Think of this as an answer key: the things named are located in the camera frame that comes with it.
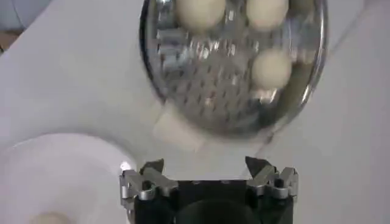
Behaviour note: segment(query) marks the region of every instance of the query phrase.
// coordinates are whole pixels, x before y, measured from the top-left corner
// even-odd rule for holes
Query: round metal tray
[[[146,0],[141,16],[141,52],[162,101],[224,136],[253,136],[287,124],[306,104],[325,60],[325,0],[291,1],[285,22],[272,32],[249,26],[245,4],[227,0],[224,19],[201,35],[180,26],[175,0]],[[291,79],[283,89],[255,89],[252,61],[272,47],[290,54]]]

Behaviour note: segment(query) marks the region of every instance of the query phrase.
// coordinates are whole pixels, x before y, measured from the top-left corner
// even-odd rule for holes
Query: white ball
[[[176,0],[182,26],[196,33],[207,31],[224,17],[226,0]]]
[[[71,224],[71,221],[63,214],[49,212],[35,216],[30,224]]]
[[[248,0],[246,15],[249,24],[258,31],[271,31],[286,18],[288,0]]]
[[[283,88],[292,71],[289,55],[281,49],[268,49],[256,57],[252,65],[252,80],[263,89]]]

